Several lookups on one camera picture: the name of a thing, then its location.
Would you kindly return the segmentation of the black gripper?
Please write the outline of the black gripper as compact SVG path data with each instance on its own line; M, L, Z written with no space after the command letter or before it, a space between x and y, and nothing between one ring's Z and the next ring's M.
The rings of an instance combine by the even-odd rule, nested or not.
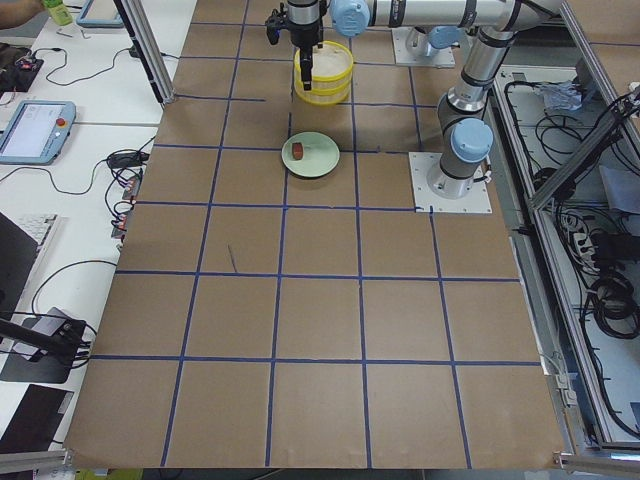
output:
M319 42L320 2L318 0L288 0L286 25L292 43L301 48L299 65L304 91L312 89L313 46Z

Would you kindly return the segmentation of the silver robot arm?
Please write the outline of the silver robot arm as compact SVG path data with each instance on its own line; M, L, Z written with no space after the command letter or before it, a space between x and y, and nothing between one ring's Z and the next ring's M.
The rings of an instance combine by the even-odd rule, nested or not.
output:
M334 29L355 37L371 26L453 26L478 29L457 84L441 98L437 113L444 139L438 164L427 175L430 189L457 200L471 187L478 165L493 144L484 123L486 95L515 35L556 16L558 1L285 1L265 22L267 38L277 44L286 30L300 55L304 89L312 82L313 49L323 40L324 15Z

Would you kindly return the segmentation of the person's hand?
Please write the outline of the person's hand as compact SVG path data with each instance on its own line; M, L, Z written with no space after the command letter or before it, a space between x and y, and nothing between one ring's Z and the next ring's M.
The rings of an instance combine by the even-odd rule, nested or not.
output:
M15 0L0 5L1 29L19 27L45 10L40 0Z

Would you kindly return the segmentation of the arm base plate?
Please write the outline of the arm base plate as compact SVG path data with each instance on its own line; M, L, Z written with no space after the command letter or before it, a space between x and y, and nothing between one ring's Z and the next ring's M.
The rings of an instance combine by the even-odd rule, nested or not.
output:
M467 179L453 179L441 169L438 152L410 152L409 170L415 210L421 213L492 213L482 165Z
M395 63L400 66L453 68L452 47L458 43L455 26L399 27L392 30Z

